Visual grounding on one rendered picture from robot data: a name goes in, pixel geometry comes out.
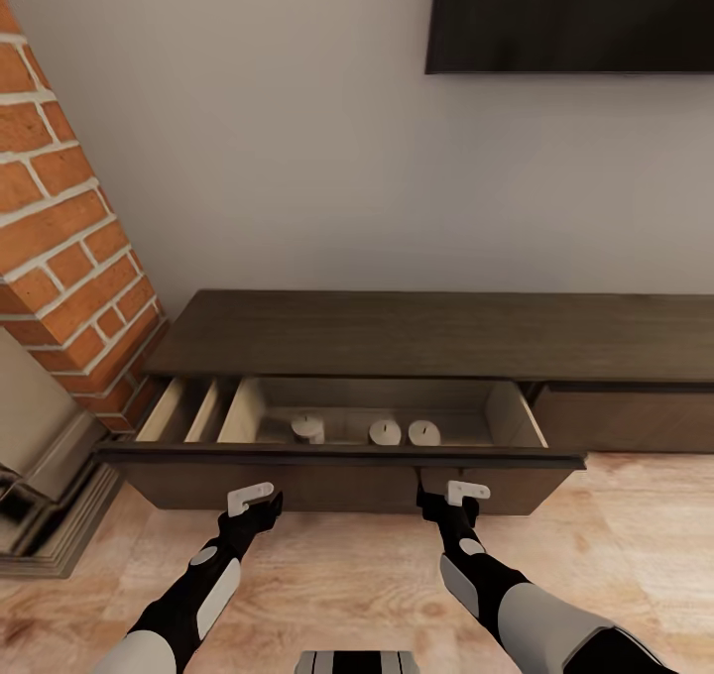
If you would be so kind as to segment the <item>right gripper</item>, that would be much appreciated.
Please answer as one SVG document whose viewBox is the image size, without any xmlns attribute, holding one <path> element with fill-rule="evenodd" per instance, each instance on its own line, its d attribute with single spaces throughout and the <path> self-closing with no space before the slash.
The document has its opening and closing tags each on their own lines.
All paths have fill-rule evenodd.
<svg viewBox="0 0 714 674">
<path fill-rule="evenodd" d="M 451 519 L 462 519 L 462 521 L 466 521 L 470 527 L 475 527 L 478 514 L 476 500 L 467 501 L 464 498 L 462 500 L 462 506 L 448 505 L 443 495 L 426 493 L 422 487 L 422 483 L 418 482 L 416 505 L 422 507 L 422 515 L 425 520 L 438 522 L 441 534 L 444 524 Z"/>
</svg>

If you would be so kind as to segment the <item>pillar candle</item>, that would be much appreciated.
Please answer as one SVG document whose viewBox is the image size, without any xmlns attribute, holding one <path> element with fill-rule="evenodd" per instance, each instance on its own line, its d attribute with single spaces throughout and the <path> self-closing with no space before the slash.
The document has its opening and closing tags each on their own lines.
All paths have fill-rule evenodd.
<svg viewBox="0 0 714 674">
<path fill-rule="evenodd" d="M 292 420 L 295 444 L 325 444 L 322 416 L 317 410 L 302 410 Z"/>
<path fill-rule="evenodd" d="M 417 447 L 437 447 L 440 443 L 440 434 L 434 423 L 418 419 L 408 427 L 406 445 Z"/>
<path fill-rule="evenodd" d="M 394 420 L 378 418 L 369 426 L 368 445 L 400 445 L 401 435 L 401 428 Z"/>
</svg>

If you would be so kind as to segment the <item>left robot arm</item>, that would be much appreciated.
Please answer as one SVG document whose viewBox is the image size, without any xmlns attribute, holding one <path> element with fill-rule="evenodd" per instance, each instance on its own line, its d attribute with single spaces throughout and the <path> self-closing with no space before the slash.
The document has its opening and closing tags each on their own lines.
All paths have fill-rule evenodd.
<svg viewBox="0 0 714 674">
<path fill-rule="evenodd" d="M 273 501 L 265 482 L 228 493 L 228 511 L 218 517 L 220 536 L 188 562 L 188 571 L 152 602 L 140 620 L 86 674 L 182 674 L 240 583 L 240 562 L 253 538 L 274 527 L 283 493 Z"/>
</svg>

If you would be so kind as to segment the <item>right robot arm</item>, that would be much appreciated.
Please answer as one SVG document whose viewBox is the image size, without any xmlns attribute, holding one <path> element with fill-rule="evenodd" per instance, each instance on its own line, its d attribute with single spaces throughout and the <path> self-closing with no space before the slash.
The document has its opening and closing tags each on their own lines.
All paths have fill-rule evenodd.
<svg viewBox="0 0 714 674">
<path fill-rule="evenodd" d="M 446 589 L 485 626 L 523 674 L 678 674 L 634 633 L 580 610 L 489 556 L 473 528 L 486 485 L 449 481 L 448 495 L 426 493 L 416 505 L 438 522 Z"/>
</svg>

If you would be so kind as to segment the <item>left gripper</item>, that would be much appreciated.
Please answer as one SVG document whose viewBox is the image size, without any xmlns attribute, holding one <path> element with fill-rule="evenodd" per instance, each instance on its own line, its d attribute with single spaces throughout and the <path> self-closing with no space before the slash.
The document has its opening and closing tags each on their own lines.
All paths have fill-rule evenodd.
<svg viewBox="0 0 714 674">
<path fill-rule="evenodd" d="M 245 533 L 248 542 L 247 548 L 249 548 L 253 538 L 259 532 L 269 531 L 274 527 L 276 517 L 282 513 L 283 493 L 280 491 L 271 503 L 264 501 L 250 505 L 248 510 L 238 516 L 229 516 L 228 511 L 225 511 L 218 517 L 220 534 L 226 529 L 238 528 Z"/>
</svg>

